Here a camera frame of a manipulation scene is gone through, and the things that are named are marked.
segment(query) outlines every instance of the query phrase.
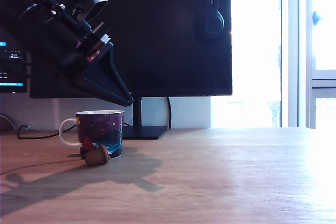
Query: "white mug handle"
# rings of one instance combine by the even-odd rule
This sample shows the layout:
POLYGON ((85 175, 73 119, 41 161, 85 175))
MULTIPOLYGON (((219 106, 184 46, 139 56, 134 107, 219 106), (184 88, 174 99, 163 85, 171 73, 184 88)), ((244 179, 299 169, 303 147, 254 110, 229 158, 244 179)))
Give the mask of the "white mug handle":
POLYGON ((61 139, 61 141, 66 144, 66 145, 69 145, 69 146, 80 146, 81 143, 70 143, 68 141, 65 140, 64 138, 64 134, 63 134, 63 128, 64 128, 64 125, 67 123, 67 122, 73 122, 74 124, 77 124, 77 120, 76 118, 69 118, 69 119, 66 119, 64 120, 62 123, 61 123, 61 126, 59 127, 59 138, 61 139))

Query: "black robotic arm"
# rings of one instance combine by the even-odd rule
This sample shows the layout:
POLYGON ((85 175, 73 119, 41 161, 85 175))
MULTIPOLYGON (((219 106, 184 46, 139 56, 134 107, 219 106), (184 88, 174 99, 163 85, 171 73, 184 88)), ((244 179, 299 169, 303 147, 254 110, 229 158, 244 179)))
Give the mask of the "black robotic arm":
POLYGON ((0 26, 81 93, 130 106, 133 99, 113 65, 109 28, 87 23, 108 0, 73 1, 69 13, 57 0, 0 0, 0 26))

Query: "dark blue mug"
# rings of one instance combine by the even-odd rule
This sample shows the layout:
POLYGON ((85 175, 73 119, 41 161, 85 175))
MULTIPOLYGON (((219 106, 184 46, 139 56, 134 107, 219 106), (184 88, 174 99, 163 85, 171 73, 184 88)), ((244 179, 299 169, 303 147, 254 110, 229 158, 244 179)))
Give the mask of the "dark blue mug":
POLYGON ((110 158, 121 155, 122 126, 124 112, 121 110, 95 110, 76 113, 76 118, 64 120, 59 127, 59 138, 69 146, 80 146, 82 159, 84 155, 100 145, 104 145, 110 158), (68 142, 63 134, 64 125, 74 122, 77 125, 78 143, 68 142))

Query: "headphones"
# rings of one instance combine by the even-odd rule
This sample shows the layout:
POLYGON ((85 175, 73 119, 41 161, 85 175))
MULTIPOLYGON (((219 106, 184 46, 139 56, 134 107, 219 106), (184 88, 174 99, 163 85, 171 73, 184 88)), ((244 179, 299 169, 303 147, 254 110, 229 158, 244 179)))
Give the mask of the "headphones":
POLYGON ((203 40, 213 40, 224 30, 224 18, 218 10, 219 0, 207 0, 207 7, 197 22, 203 40))

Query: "mug rim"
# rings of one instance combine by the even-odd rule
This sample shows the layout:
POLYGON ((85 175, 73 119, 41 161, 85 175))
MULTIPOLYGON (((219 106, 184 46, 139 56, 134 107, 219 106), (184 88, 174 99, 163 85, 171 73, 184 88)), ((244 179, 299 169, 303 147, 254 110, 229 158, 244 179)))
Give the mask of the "mug rim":
POLYGON ((80 111, 76 115, 104 115, 104 114, 118 114, 124 113, 122 110, 89 110, 89 111, 80 111))

